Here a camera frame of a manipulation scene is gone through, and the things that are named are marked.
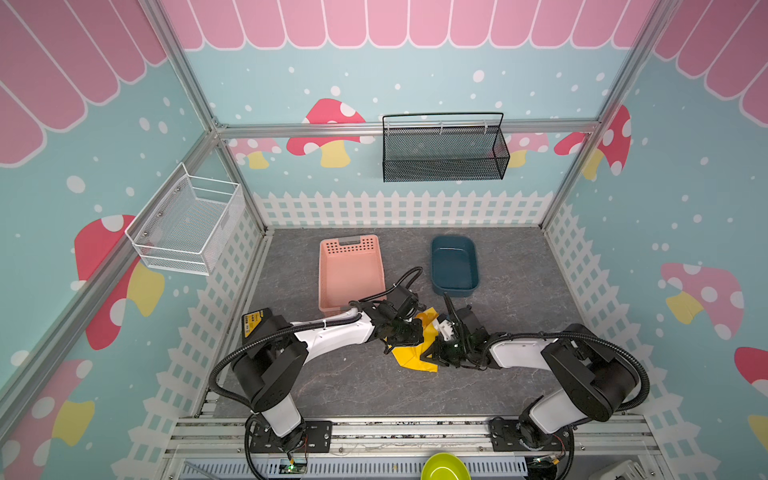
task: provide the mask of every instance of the green bowl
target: green bowl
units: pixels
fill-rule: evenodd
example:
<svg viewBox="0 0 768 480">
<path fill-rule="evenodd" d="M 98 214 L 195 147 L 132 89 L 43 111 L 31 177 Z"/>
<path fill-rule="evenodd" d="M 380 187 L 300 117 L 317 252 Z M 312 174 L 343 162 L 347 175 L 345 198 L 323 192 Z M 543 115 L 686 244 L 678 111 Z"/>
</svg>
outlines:
<svg viewBox="0 0 768 480">
<path fill-rule="evenodd" d="M 434 454 L 422 470 L 422 480 L 471 480 L 464 462 L 450 453 Z"/>
</svg>

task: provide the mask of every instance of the mushroom wall decal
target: mushroom wall decal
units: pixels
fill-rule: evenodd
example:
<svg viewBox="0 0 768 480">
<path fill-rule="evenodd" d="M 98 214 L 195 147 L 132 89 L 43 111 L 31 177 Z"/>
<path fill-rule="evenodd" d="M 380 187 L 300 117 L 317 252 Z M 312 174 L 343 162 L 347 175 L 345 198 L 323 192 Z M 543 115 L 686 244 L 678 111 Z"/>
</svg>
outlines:
<svg viewBox="0 0 768 480">
<path fill-rule="evenodd" d="M 248 167 L 253 170 L 262 170 L 270 166 L 263 152 L 279 154 L 283 151 L 274 138 L 241 138 L 239 140 L 233 138 L 227 142 L 227 145 L 239 165 L 245 165 L 247 158 Z"/>
<path fill-rule="evenodd" d="M 303 124 L 361 124 L 365 118 L 354 108 L 332 98 L 322 98 L 302 121 Z M 310 154 L 318 148 L 323 151 L 320 165 L 325 168 L 341 168 L 351 161 L 344 148 L 345 141 L 371 144 L 373 137 L 315 137 L 291 138 L 288 140 L 288 151 L 294 155 Z"/>
<path fill-rule="evenodd" d="M 696 315 L 707 311 L 717 335 L 730 339 L 744 317 L 744 296 L 737 278 L 728 270 L 685 263 L 661 266 L 664 280 L 659 286 L 671 285 L 680 293 L 667 299 L 667 305 L 680 322 L 689 325 Z"/>
<path fill-rule="evenodd" d="M 575 132 L 568 135 L 554 146 L 554 152 L 558 155 L 574 154 L 581 149 L 586 134 Z M 621 105 L 616 117 L 611 122 L 608 130 L 603 135 L 597 149 L 587 160 L 581 174 L 588 180 L 595 181 L 598 178 L 598 167 L 605 158 L 613 175 L 618 175 L 624 170 L 629 156 L 629 148 L 632 143 L 632 121 L 629 110 Z"/>
<path fill-rule="evenodd" d="M 113 215 L 85 226 L 74 239 L 74 258 L 79 280 L 72 283 L 79 288 L 96 271 L 101 261 L 123 236 L 123 228 L 134 217 Z M 149 316 L 160 301 L 165 288 L 165 277 L 145 267 L 137 258 L 111 291 L 104 304 L 85 328 L 88 344 L 94 350 L 110 346 L 120 333 L 127 300 L 136 303 L 143 316 Z"/>
<path fill-rule="evenodd" d="M 743 346 L 736 349 L 733 362 L 747 382 L 768 396 L 768 352 Z"/>
<path fill-rule="evenodd" d="M 58 367 L 2 446 L 5 480 L 38 480 L 48 463 L 52 439 L 61 439 L 71 447 L 80 442 L 96 405 L 67 399 L 91 368 L 91 360 L 68 360 Z"/>
<path fill-rule="evenodd" d="M 528 151 L 544 153 L 549 150 L 547 134 L 510 134 L 507 135 L 505 140 L 509 149 L 509 164 L 507 168 L 525 165 L 525 154 Z"/>
</svg>

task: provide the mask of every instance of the pink plastic basket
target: pink plastic basket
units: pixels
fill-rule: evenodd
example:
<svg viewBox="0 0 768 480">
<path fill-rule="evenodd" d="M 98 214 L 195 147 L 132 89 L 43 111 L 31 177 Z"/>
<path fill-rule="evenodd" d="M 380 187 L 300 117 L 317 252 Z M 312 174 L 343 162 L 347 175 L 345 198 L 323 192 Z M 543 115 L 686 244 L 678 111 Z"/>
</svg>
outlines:
<svg viewBox="0 0 768 480">
<path fill-rule="evenodd" d="M 320 242 L 321 312 L 339 312 L 350 300 L 359 300 L 384 290 L 384 265 L 376 235 L 332 238 Z"/>
</svg>

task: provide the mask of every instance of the yellow cloth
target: yellow cloth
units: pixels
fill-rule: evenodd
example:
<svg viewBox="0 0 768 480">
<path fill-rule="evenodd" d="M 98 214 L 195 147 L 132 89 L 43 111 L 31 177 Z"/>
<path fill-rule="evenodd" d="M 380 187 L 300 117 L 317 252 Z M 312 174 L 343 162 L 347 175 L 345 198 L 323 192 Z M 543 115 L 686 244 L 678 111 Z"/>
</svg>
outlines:
<svg viewBox="0 0 768 480">
<path fill-rule="evenodd" d="M 437 372 L 437 365 L 434 363 L 423 362 L 419 358 L 422 353 L 435 342 L 435 338 L 437 338 L 437 329 L 432 326 L 432 321 L 436 319 L 437 316 L 438 313 L 433 308 L 416 316 L 417 319 L 422 321 L 422 327 L 424 328 L 423 343 L 420 343 L 417 346 L 399 346 L 392 349 L 392 354 L 395 356 L 397 363 L 399 363 L 401 367 L 411 370 L 422 370 L 423 372 Z"/>
</svg>

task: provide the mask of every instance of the yellow label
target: yellow label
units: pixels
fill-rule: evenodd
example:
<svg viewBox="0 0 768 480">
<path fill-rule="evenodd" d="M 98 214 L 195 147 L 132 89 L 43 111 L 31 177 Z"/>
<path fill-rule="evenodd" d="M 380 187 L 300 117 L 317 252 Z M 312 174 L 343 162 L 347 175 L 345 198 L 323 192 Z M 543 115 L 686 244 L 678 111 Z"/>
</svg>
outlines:
<svg viewBox="0 0 768 480">
<path fill-rule="evenodd" d="M 258 312 L 243 315 L 243 336 L 248 338 L 248 336 L 256 329 L 256 327 L 259 326 L 259 323 L 261 323 L 263 318 L 264 310 L 259 310 Z"/>
</svg>

